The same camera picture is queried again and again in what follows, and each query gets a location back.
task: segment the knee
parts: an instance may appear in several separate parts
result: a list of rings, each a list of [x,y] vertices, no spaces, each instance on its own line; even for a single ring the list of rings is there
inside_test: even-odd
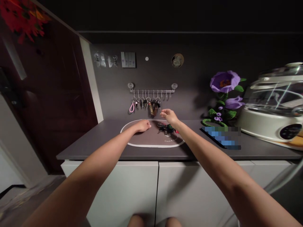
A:
[[[129,224],[127,227],[144,227],[144,221],[143,218],[141,218],[139,215],[134,214],[129,221]]]
[[[170,217],[166,220],[165,227],[182,227],[181,223],[175,217]]]

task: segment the floor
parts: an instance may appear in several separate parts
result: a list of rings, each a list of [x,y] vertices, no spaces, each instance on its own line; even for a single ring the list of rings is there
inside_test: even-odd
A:
[[[48,176],[33,189],[13,188],[0,200],[0,226],[19,227],[37,207],[65,180]],[[90,226],[87,220],[82,225]]]

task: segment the fist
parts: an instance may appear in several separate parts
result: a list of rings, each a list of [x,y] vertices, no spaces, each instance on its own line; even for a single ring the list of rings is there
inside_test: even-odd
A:
[[[149,120],[141,120],[135,124],[134,127],[136,128],[136,132],[145,132],[147,129],[151,128],[151,124]]]
[[[165,118],[174,129],[177,129],[179,119],[177,118],[174,111],[172,111],[171,109],[161,110],[160,116]]]

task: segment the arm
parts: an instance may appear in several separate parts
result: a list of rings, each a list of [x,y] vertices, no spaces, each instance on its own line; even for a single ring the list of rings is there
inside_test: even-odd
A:
[[[142,120],[98,148],[38,207],[23,226],[80,225],[128,141],[135,133],[144,132],[150,127],[148,120]]]
[[[161,116],[179,131],[243,226],[301,226],[236,162],[179,121],[172,110],[162,110]]]

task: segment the countertop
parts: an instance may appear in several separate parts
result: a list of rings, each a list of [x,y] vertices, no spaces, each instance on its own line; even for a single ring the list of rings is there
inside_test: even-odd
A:
[[[303,152],[274,145],[241,133],[241,150],[221,148],[200,128],[201,120],[183,120],[198,135],[214,144],[234,160],[298,160]],[[84,160],[100,146],[118,135],[127,120],[104,120],[57,155],[59,160]],[[127,145],[120,160],[196,160],[186,145],[174,148],[140,148]]]

